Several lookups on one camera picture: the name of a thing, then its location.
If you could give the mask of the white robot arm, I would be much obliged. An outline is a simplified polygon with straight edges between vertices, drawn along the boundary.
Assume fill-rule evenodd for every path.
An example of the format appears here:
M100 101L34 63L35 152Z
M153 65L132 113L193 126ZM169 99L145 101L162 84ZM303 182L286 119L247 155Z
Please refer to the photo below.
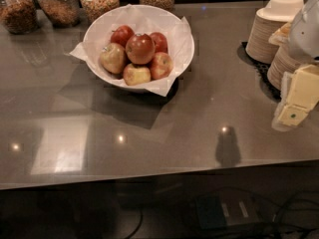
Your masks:
M300 126L319 103L319 0L307 0L296 14L285 44L300 67L281 80L281 101L272 121L279 131Z

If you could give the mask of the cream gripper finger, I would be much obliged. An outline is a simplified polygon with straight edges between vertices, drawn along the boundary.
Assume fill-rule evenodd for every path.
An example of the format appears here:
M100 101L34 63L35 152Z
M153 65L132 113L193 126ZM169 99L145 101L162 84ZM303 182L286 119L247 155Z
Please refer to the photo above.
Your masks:
M287 126L280 123L277 119L277 115L279 112L279 107L283 105L296 106L295 104L288 101L288 96L293 93L292 91L292 83L295 79L295 73L287 73L285 72L281 82L281 101L278 104L275 112L274 118L272 120L271 126L278 131L290 131L296 126Z
M279 107L277 119L287 126L299 126L307 117L309 112L302 107L283 105Z

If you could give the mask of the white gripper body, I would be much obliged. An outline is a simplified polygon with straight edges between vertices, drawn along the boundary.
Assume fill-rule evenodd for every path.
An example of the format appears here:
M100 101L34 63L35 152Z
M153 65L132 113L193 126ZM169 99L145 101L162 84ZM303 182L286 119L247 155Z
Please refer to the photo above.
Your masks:
M287 104L306 112L312 111L319 102L319 67L307 65L296 70L287 97Z

